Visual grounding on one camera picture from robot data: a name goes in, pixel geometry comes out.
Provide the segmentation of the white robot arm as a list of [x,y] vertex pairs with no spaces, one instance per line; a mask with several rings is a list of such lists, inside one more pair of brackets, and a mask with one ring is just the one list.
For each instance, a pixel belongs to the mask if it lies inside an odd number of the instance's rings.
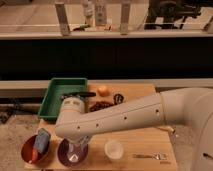
[[182,124],[196,134],[191,171],[213,171],[213,89],[182,88],[153,93],[109,108],[86,113],[84,103],[67,98],[55,134],[73,144],[91,136],[162,125]]

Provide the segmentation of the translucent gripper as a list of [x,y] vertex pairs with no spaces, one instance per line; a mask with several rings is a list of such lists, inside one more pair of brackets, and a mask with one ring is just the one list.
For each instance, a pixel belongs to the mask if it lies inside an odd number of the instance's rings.
[[69,160],[80,160],[83,159],[88,152],[88,143],[90,141],[89,136],[85,136],[78,142],[68,142],[67,157]]

